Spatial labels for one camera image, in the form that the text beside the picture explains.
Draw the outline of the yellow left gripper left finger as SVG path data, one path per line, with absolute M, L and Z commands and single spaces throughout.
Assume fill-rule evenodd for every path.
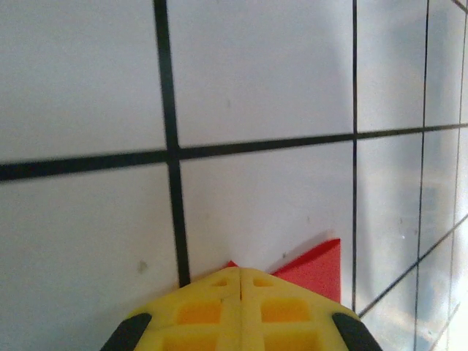
M 240 351 L 241 271 L 230 267 L 136 308 L 100 351 Z

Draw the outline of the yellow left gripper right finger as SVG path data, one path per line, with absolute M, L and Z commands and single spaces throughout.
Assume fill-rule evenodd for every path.
M 241 351 L 383 351 L 340 303 L 253 268 L 240 282 Z

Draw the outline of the red cloth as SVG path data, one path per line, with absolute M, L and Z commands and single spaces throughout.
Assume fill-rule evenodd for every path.
M 268 276 L 341 303 L 341 239 L 329 238 L 284 258 Z

